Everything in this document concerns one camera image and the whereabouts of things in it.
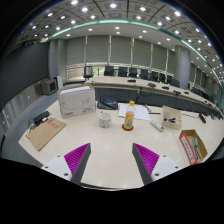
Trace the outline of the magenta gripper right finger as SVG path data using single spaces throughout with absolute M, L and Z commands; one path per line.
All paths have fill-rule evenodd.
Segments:
M 143 184 L 152 183 L 151 174 L 159 159 L 159 155 L 137 143 L 134 143 L 132 146 L 132 154 L 136 160 Z

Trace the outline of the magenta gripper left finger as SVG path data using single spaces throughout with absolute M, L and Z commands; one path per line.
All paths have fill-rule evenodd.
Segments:
M 88 158 L 91 154 L 91 144 L 84 144 L 64 156 L 72 173 L 71 182 L 80 184 Z

